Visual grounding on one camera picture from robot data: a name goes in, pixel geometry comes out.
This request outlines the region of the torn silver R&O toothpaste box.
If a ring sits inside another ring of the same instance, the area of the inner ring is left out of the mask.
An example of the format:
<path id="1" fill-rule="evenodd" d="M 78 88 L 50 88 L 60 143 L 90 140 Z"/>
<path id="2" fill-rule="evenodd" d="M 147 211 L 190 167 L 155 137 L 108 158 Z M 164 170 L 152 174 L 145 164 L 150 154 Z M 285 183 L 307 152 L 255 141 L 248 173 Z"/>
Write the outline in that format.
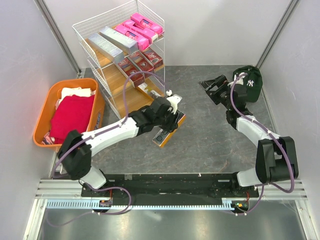
<path id="1" fill-rule="evenodd" d="M 152 100 L 154 100 L 157 97 L 162 97 L 162 95 L 160 95 L 157 91 L 155 91 L 151 86 L 147 85 L 146 83 L 138 85 L 136 89 Z"/>

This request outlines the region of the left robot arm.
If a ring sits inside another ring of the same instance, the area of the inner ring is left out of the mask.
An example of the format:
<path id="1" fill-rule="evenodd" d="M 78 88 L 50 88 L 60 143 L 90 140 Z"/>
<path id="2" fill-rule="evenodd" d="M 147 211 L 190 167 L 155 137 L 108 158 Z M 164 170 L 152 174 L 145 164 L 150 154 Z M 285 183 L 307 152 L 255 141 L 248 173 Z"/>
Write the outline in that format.
<path id="1" fill-rule="evenodd" d="M 151 105 L 143 106 L 113 124 L 83 133 L 70 131 L 58 153 L 58 163 L 72 180 L 87 184 L 99 197 L 106 196 L 110 185 L 102 171 L 92 166 L 92 157 L 118 142 L 149 133 L 155 127 L 172 133 L 178 128 L 181 100 L 177 94 L 157 96 Z"/>

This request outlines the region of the red 3D toothpaste box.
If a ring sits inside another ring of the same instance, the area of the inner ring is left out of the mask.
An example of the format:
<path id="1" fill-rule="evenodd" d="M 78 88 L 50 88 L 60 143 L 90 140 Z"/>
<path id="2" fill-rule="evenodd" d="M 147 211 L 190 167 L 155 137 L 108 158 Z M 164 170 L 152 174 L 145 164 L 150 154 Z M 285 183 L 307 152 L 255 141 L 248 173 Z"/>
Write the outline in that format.
<path id="1" fill-rule="evenodd" d="M 139 51 L 129 55 L 127 58 L 139 71 L 154 72 L 153 65 Z"/>

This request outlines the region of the orange silver R&O toothpaste box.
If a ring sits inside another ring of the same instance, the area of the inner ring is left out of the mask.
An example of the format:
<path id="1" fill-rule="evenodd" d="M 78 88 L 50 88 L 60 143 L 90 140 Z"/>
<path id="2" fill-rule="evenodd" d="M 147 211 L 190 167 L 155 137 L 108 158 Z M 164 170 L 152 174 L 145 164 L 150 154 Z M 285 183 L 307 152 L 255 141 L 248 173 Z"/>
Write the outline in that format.
<path id="1" fill-rule="evenodd" d="M 178 128 L 185 121 L 186 115 L 179 110 L 177 111 L 177 113 L 178 113 L 177 128 L 173 132 L 168 132 L 161 129 L 152 139 L 152 142 L 156 144 L 158 147 L 163 148 L 167 144 L 167 142 L 172 138 L 172 136 L 178 130 Z"/>

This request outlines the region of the silver grey toothpaste box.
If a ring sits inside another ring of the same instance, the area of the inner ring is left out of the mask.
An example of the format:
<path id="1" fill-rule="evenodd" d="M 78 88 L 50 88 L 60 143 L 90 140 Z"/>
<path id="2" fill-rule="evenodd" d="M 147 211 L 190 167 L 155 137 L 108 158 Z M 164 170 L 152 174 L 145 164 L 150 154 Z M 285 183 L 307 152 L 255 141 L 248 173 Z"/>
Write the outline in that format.
<path id="1" fill-rule="evenodd" d="M 124 52 L 120 48 L 98 33 L 90 35 L 88 41 L 111 62 L 118 64 L 125 58 Z"/>

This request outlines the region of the silver Protefix toothpaste box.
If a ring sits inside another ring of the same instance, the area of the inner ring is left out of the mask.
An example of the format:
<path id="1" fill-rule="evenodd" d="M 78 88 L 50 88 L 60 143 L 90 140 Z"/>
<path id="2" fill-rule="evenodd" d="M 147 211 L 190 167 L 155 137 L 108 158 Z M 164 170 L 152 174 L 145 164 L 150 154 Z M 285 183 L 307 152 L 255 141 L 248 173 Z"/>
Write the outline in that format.
<path id="1" fill-rule="evenodd" d="M 139 50 L 138 43 L 135 40 L 114 30 L 113 28 L 106 26 L 99 31 L 99 34 L 129 55 L 132 55 Z"/>

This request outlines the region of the red 3D toothpaste box floor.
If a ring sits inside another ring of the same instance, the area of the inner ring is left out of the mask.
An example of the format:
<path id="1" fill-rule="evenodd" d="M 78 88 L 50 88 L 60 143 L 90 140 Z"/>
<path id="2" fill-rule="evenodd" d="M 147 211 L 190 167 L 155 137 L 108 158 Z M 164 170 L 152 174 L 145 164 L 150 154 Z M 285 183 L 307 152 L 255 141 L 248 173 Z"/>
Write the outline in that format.
<path id="1" fill-rule="evenodd" d="M 127 76 L 130 76 L 139 71 L 138 68 L 135 65 L 133 65 L 128 58 L 124 58 L 117 65 Z M 130 77 L 129 82 L 134 88 L 136 88 L 145 82 L 145 77 L 142 73 L 137 73 Z"/>

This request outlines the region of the pink toothpaste box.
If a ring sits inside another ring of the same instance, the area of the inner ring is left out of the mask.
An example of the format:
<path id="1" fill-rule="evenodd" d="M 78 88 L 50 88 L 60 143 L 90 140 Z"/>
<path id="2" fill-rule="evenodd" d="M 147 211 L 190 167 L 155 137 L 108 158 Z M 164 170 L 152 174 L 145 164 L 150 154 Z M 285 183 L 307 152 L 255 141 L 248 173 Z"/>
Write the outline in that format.
<path id="1" fill-rule="evenodd" d="M 149 28 L 143 28 L 138 26 L 133 20 L 126 20 L 122 23 L 125 27 L 129 28 L 130 30 L 142 35 L 143 37 L 147 38 L 150 44 L 153 44 L 159 36 L 156 32 Z"/>
<path id="2" fill-rule="evenodd" d="M 143 51 L 149 47 L 149 40 L 132 29 L 121 24 L 117 25 L 114 29 L 128 38 L 135 40 L 139 50 Z"/>
<path id="3" fill-rule="evenodd" d="M 130 16 L 130 19 L 134 21 L 136 26 L 143 29 L 150 29 L 153 32 L 157 33 L 159 36 L 164 33 L 164 28 L 162 26 L 137 12 L 132 14 Z"/>

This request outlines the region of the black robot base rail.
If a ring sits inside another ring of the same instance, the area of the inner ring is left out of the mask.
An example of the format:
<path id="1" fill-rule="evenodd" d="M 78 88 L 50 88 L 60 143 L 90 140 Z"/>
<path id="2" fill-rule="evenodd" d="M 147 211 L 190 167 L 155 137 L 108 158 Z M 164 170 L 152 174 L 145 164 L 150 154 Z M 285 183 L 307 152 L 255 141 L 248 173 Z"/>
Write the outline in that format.
<path id="1" fill-rule="evenodd" d="M 253 186 L 241 187 L 235 173 L 106 174 L 104 188 L 122 187 L 138 194 L 187 194 L 214 198 L 257 198 Z"/>

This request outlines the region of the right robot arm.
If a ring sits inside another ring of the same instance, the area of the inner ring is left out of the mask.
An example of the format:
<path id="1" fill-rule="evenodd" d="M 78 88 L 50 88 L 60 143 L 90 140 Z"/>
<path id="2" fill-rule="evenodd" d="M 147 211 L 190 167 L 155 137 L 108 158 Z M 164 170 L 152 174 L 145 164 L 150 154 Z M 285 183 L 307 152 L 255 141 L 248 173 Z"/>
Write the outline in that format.
<path id="1" fill-rule="evenodd" d="M 270 131 L 248 110 L 248 91 L 242 82 L 245 76 L 241 73 L 232 83 L 225 75 L 199 82 L 216 105 L 222 104 L 226 108 L 227 122 L 256 146 L 255 166 L 237 172 L 235 181 L 229 184 L 229 191 L 240 197 L 247 187 L 273 185 L 285 193 L 292 193 L 299 175 L 295 142 L 289 136 Z"/>

